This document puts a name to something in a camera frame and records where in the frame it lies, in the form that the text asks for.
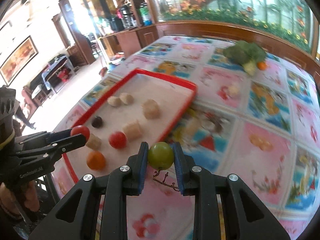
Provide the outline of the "person's left hand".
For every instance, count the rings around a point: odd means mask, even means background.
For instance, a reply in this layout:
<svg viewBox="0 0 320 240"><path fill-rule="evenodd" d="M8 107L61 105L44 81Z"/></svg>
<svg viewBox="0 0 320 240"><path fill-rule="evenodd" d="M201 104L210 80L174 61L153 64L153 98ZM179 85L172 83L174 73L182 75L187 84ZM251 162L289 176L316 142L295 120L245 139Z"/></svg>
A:
<svg viewBox="0 0 320 240"><path fill-rule="evenodd" d="M32 212L37 212L40 208L40 202L37 196L35 181L26 184L18 194L21 197L21 206ZM1 183L1 220L17 222L22 219L17 206L16 195L10 191L4 183Z"/></svg>

